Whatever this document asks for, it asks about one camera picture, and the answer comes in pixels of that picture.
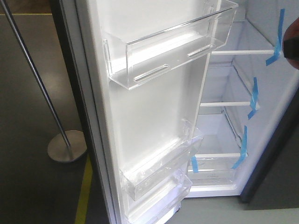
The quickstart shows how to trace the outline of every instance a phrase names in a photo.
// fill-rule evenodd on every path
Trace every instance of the gray floor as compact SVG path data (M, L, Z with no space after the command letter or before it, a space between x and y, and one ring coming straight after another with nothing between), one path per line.
M80 130L51 16L15 17L66 130ZM47 144L58 134L5 16L0 16L0 223L74 223L86 156L58 164Z
M50 0L6 0L12 13L51 13Z
M237 197L185 199L167 224L298 224L299 209L247 210Z

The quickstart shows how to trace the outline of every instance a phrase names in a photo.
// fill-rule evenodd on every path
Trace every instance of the crisper drawer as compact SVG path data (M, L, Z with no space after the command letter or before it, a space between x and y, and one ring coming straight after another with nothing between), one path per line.
M238 159L239 157L197 157L198 172L194 172L192 166L190 166L188 168L188 176L194 186L232 184L234 183L236 173L232 166Z

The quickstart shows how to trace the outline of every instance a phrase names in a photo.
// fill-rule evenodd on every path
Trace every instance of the refrigerator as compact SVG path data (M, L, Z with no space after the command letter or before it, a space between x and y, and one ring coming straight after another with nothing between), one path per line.
M281 54L296 0L51 4L110 223L247 197L299 86Z

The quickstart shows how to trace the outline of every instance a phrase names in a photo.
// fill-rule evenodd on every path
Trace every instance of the open refrigerator door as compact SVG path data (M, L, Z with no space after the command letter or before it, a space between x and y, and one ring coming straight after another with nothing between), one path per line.
M91 80L95 104L104 107L117 223L165 223L189 194L188 164L203 141L196 122L210 52L226 44L237 6L77 1L91 31L83 39L92 40L86 45L98 70Z

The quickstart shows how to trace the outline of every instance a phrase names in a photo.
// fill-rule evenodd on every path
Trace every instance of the transparent shelf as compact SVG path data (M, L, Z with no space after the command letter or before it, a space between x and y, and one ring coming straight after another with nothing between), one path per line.
M192 166L188 167L188 177L193 185L223 185L232 184L235 181L236 170L232 166L239 157L197 157L198 173L194 173Z
M237 169L232 169L241 156L242 139L235 135L224 112L201 114L197 127L204 139L195 155L198 170L188 166L188 177L194 186L233 184Z
M175 208L189 193L192 182L180 169L166 178L150 195L126 215L127 224L153 224Z
M250 100L251 94L231 62L209 65L201 107L219 102L223 106L249 106Z
M121 170L123 187L133 200L138 200L196 154L203 136L190 122L185 120L184 124L178 142L130 170Z
M151 29L145 36L104 32L109 78L131 90L225 45L237 6L228 0L206 0L197 17Z

